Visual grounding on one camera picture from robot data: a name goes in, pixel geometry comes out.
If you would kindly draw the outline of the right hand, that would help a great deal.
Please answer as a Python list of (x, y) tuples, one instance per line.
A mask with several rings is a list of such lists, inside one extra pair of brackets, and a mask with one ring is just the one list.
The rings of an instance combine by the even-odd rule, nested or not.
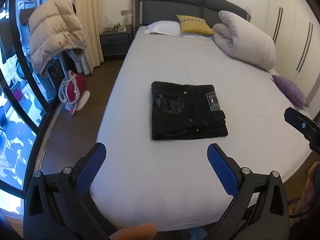
[(301, 199), (296, 206), (295, 215), (309, 211), (313, 205), (316, 190), (314, 181), (318, 165), (319, 161), (316, 161), (308, 172), (308, 179), (302, 192)]

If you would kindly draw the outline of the left hand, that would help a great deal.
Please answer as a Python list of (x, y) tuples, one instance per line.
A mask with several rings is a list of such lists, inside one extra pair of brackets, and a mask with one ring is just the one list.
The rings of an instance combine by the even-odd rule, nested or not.
[(156, 224), (142, 224), (118, 230), (109, 236), (114, 240), (153, 239), (157, 234)]

